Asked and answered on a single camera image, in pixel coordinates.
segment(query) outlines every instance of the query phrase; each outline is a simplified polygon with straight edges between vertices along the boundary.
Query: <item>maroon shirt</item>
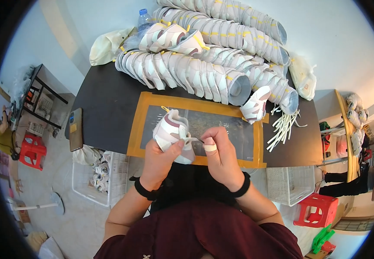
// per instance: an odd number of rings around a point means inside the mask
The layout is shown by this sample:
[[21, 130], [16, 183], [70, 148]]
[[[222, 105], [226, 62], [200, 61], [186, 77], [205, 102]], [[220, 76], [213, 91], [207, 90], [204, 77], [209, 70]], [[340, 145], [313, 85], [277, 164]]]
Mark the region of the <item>maroon shirt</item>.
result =
[[297, 238], [277, 223], [257, 225], [239, 210], [204, 199], [185, 201], [136, 222], [103, 243], [94, 259], [303, 258]]

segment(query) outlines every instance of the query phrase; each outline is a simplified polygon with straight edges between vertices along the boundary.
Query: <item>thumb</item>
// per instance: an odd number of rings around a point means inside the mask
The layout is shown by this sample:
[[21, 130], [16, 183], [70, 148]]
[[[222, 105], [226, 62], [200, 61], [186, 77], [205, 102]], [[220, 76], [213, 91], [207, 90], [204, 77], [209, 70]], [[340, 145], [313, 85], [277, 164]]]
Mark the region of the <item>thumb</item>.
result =
[[[204, 139], [204, 145], [215, 145], [214, 139], [212, 137]], [[206, 151], [205, 154], [207, 155], [207, 160], [209, 162], [220, 163], [220, 156], [217, 149], [214, 151]]]
[[181, 152], [183, 151], [184, 147], [184, 140], [181, 139], [169, 147], [167, 151], [165, 151], [164, 156], [168, 158], [171, 161], [174, 161], [179, 155], [181, 155]]

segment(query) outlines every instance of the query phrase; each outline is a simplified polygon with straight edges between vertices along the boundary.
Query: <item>yellow shirt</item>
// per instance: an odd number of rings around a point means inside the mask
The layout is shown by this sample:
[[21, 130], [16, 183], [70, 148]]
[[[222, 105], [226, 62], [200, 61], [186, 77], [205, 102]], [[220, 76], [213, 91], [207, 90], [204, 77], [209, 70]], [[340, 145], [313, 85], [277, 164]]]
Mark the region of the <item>yellow shirt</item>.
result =
[[14, 149], [13, 144], [16, 142], [16, 135], [12, 134], [12, 131], [7, 128], [4, 133], [0, 130], [0, 150], [7, 155], [11, 155], [10, 149]]

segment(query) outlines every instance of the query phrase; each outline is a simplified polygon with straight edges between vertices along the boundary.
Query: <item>black table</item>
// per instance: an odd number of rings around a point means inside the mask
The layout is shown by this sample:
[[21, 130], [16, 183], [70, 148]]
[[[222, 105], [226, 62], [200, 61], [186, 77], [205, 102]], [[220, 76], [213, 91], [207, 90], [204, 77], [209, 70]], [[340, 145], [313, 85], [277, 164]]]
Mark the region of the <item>black table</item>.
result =
[[[14, 118], [16, 119], [16, 121], [18, 121], [21, 117], [21, 112], [24, 110], [24, 111], [27, 111], [28, 113], [32, 114], [34, 117], [36, 118], [39, 118], [40, 120], [56, 127], [56, 128], [59, 128], [61, 129], [62, 127], [60, 127], [59, 125], [55, 124], [54, 122], [51, 122], [49, 120], [47, 120], [46, 118], [40, 116], [39, 114], [37, 114], [35, 112], [35, 110], [37, 109], [37, 103], [38, 103], [38, 100], [40, 99], [40, 96], [41, 94], [43, 93], [43, 89], [47, 89], [51, 94], [53, 94], [54, 96], [56, 96], [57, 98], [59, 98], [62, 102], [64, 102], [65, 104], [67, 104], [67, 101], [65, 99], [63, 99], [58, 93], [56, 93], [55, 91], [53, 91], [53, 89], [51, 89], [49, 86], [47, 86], [41, 79], [38, 78], [37, 74], [38, 72], [40, 71], [40, 69], [43, 67], [43, 64], [37, 66], [34, 68], [34, 71], [33, 71], [33, 74], [31, 75], [30, 77], [30, 85], [26, 91], [26, 94], [24, 95], [23, 99], [21, 100], [21, 103], [20, 103], [20, 108], [18, 110], [15, 111], [15, 113], [13, 114], [14, 115]], [[33, 86], [33, 83], [34, 83], [34, 80], [36, 80], [37, 82], [39, 82], [41, 84], [41, 88], [38, 89], [36, 87]], [[30, 90], [33, 90], [33, 95], [35, 94], [38, 94], [37, 96], [37, 99], [36, 101], [33, 103], [29, 100], [27, 100], [27, 93], [30, 91]], [[24, 104], [25, 103], [28, 103], [28, 104], [31, 104], [33, 106], [33, 109], [30, 110], [29, 108], [27, 108]]]
[[[293, 87], [290, 74], [289, 84]], [[131, 76], [118, 72], [114, 63], [91, 67], [77, 93], [72, 110], [83, 109], [83, 143], [93, 147], [125, 154], [132, 122], [141, 92], [149, 91], [155, 95], [169, 95], [205, 100], [190, 95], [181, 87], [158, 91], [149, 89]], [[273, 104], [267, 103], [267, 111]], [[264, 153], [263, 162], [267, 167], [293, 167], [322, 163], [322, 145], [318, 117], [313, 101], [299, 97], [301, 118], [299, 125], [307, 127], [292, 128], [291, 139], [283, 145], [279, 143], [270, 153], [266, 150], [267, 141], [275, 133], [272, 124], [282, 113], [275, 113], [269, 124], [263, 124]], [[65, 136], [69, 139], [69, 125]]]

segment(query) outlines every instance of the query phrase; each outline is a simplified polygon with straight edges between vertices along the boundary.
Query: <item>smartphone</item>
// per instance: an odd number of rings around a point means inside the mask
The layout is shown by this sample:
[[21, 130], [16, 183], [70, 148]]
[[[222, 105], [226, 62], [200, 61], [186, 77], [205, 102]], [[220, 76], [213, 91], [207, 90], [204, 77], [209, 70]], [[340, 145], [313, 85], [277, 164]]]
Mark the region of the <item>smartphone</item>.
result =
[[70, 116], [69, 116], [70, 152], [83, 148], [82, 119], [83, 119], [82, 108], [77, 108], [76, 110], [70, 113]]

